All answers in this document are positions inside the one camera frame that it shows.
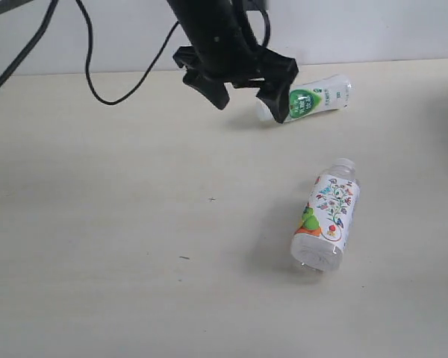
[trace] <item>plastic bottle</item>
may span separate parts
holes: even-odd
[[[301,264],[334,271],[342,262],[360,194],[355,164],[338,159],[317,178],[290,252]]]
[[[345,108],[349,105],[351,89],[350,80],[344,75],[335,75],[310,84],[293,85],[289,95],[289,116],[283,123],[326,110]],[[257,101],[256,111],[262,122],[274,120],[269,108],[262,101]]]

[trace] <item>green label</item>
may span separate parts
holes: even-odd
[[[308,115],[322,98],[313,92],[305,89],[296,89],[290,93],[290,117],[300,118]]]

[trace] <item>bottle cap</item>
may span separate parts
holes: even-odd
[[[334,161],[334,166],[346,166],[351,170],[355,170],[355,163],[346,158],[337,159],[336,161]]]
[[[257,102],[255,103],[255,112],[257,113],[257,117],[261,122],[268,122],[274,120],[274,116],[270,112],[269,107],[266,106],[265,103],[260,99],[258,99]]]

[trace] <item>table surface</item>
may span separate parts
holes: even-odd
[[[448,60],[305,66],[346,110],[262,125],[154,72],[129,101],[82,75],[0,92],[0,357],[448,357]],[[95,75],[106,98],[140,74]],[[331,274],[289,244],[314,179],[357,164]]]

